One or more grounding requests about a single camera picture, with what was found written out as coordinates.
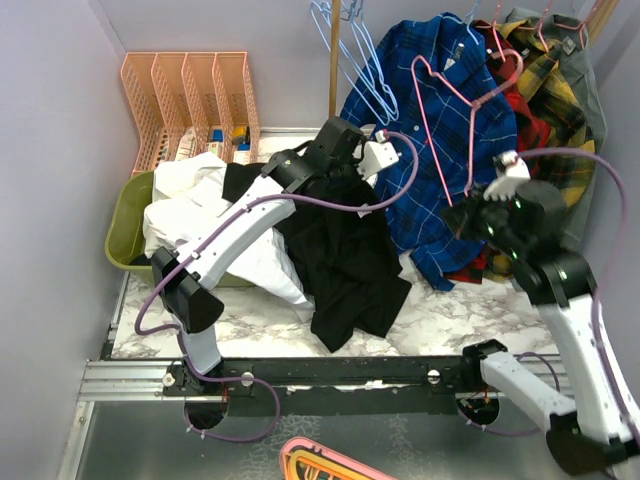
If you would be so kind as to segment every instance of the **basket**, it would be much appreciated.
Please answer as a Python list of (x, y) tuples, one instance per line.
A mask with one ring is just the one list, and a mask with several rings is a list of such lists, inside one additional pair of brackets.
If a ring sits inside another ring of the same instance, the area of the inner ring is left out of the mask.
[(246, 52), (129, 53), (121, 77), (140, 135), (134, 175), (173, 160), (191, 126), (196, 153), (206, 150), (212, 130), (222, 130), (227, 163), (234, 128), (248, 126), (250, 162), (257, 160), (260, 127)]
[[(142, 221), (144, 209), (151, 203), (153, 172), (142, 172), (130, 178), (120, 191), (111, 219), (104, 250), (109, 261), (121, 270), (137, 275), (140, 280), (153, 286), (151, 266), (131, 265), (144, 254)], [(218, 287), (247, 287), (250, 282), (228, 273), (224, 274)]]

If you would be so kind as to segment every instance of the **marble surface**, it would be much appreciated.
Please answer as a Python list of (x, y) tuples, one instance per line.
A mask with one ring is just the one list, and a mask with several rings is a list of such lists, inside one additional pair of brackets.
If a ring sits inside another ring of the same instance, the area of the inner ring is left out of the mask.
[[(297, 146), (309, 135), (266, 137), (260, 141), (258, 161), (271, 153)], [(510, 283), (484, 280), (482, 285), (459, 283), (451, 292), (436, 292), (426, 283), (408, 256), (400, 259), (402, 277), (411, 291), (387, 338), (356, 330), (335, 356), (446, 355), (466, 345), (497, 338), (512, 352), (557, 353), (551, 334), (530, 306), (526, 295)], [(175, 330), (147, 337), (133, 325), (151, 288), (131, 276), (127, 286), (112, 358), (174, 358), (180, 356)], [(227, 357), (317, 357), (330, 355), (301, 323), (289, 305), (258, 287), (220, 288), (225, 304), (216, 322), (218, 346)], [(144, 318), (144, 328), (171, 323), (156, 299)]]

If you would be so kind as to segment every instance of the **red plaid shirt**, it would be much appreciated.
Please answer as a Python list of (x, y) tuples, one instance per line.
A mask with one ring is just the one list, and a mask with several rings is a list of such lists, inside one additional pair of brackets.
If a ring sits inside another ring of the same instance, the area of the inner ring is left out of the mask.
[[(473, 23), (473, 26), (477, 25), (489, 25), (484, 20), (478, 20)], [(496, 40), (493, 36), (493, 32), (490, 28), (478, 28), (476, 29), (484, 37), (485, 46), (490, 48), (494, 52), (498, 52), (498, 45), (496, 44)], [(511, 44), (507, 42), (500, 33), (498, 34), (498, 40), (500, 41), (500, 46), (503, 50), (507, 50), (509, 48), (513, 49)], [(506, 61), (502, 61), (501, 58), (490, 59), (487, 62), (487, 67), (489, 68), (489, 72), (491, 76), (495, 79), (498, 85), (506, 82), (511, 75), (513, 75), (516, 71), (516, 59), (512, 56), (506, 57)], [(504, 96), (513, 108), (513, 111), (516, 114), (516, 126), (518, 127), (518, 146), (517, 149), (519, 152), (524, 150), (530, 150), (532, 148), (542, 148), (547, 145), (547, 140), (549, 140), (549, 135), (551, 133), (551, 127), (544, 120), (535, 117), (531, 110), (529, 109), (529, 105), (525, 101), (524, 97), (520, 95), (518, 91), (518, 87), (516, 85), (512, 85), (504, 91)], [(529, 159), (527, 160), (527, 166), (529, 167), (529, 172), (531, 173), (531, 177), (535, 178), (536, 175), (540, 172), (540, 167), (538, 165), (538, 159)], [(458, 270), (457, 272), (451, 272), (445, 274), (445, 277), (449, 280), (458, 280), (461, 282), (467, 283), (482, 283), (482, 271), (487, 267), (487, 258), (489, 255), (488, 249), (483, 251), (478, 258), (474, 259), (469, 265)]]

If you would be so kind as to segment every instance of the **wooden pole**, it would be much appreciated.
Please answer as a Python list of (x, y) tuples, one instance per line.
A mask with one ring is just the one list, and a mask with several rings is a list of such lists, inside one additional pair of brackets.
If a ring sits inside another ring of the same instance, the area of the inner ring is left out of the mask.
[(340, 51), (340, 0), (331, 2), (331, 66), (329, 68), (329, 118), (336, 114), (338, 94), (338, 53)]

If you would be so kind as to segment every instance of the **green laundry basket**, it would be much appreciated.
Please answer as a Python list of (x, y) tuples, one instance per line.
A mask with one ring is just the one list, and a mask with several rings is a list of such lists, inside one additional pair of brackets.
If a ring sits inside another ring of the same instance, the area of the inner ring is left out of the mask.
[[(104, 251), (111, 263), (121, 270), (136, 274), (143, 282), (153, 285), (150, 266), (131, 265), (131, 261), (144, 253), (142, 220), (144, 209), (151, 203), (153, 171), (131, 177), (118, 197)], [(252, 284), (225, 273), (219, 287), (249, 287)]]

